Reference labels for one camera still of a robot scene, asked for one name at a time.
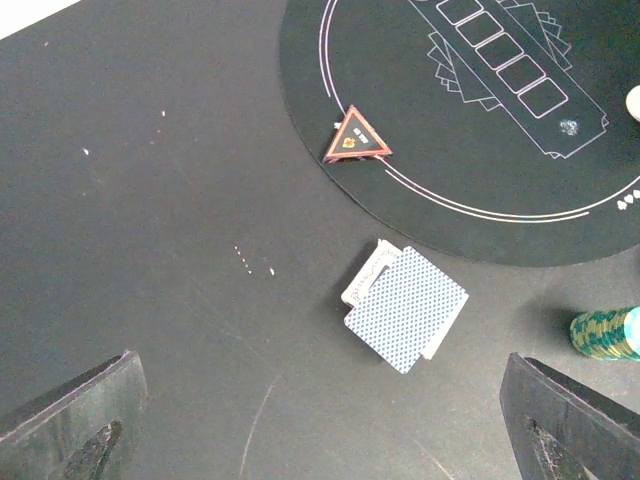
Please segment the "red triangular all-in button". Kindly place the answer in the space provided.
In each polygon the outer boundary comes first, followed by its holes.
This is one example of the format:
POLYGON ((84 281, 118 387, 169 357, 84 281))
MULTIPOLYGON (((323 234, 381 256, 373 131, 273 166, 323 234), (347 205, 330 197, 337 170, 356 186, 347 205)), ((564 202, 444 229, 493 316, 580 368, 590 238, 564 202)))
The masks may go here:
POLYGON ((334 135, 323 156, 325 164, 344 160, 388 157, 393 154, 355 105, 350 105, 341 122, 334 123, 334 135))

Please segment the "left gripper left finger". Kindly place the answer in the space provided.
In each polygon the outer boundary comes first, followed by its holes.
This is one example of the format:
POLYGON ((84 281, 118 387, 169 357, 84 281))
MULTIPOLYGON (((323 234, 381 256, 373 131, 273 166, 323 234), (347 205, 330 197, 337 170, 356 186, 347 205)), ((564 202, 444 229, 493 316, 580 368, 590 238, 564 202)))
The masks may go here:
POLYGON ((116 355, 1 417, 1 477, 121 479, 147 405, 139 354, 116 355))

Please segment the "white dealer button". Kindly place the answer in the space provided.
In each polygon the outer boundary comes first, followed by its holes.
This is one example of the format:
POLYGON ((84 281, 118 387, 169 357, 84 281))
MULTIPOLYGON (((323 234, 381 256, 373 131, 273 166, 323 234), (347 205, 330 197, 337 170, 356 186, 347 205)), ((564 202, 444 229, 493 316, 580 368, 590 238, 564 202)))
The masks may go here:
POLYGON ((636 120, 640 121, 640 86, 634 86, 626 95, 625 105, 629 115, 636 120))

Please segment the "green chip stack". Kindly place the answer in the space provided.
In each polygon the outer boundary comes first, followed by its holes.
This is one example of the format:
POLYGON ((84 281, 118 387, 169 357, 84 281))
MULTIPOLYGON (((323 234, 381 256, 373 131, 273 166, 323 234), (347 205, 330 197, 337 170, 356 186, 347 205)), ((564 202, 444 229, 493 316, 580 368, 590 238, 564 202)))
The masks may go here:
POLYGON ((585 312, 569 327, 573 347, 598 360, 639 361, 639 307, 585 312))

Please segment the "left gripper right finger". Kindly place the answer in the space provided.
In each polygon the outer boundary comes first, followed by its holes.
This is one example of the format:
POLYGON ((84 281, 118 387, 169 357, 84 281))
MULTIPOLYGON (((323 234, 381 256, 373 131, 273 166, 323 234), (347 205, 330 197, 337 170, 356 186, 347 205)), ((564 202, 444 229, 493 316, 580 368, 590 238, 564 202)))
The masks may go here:
POLYGON ((509 355, 500 405, 523 479, 637 479, 639 415, 537 359, 509 355))

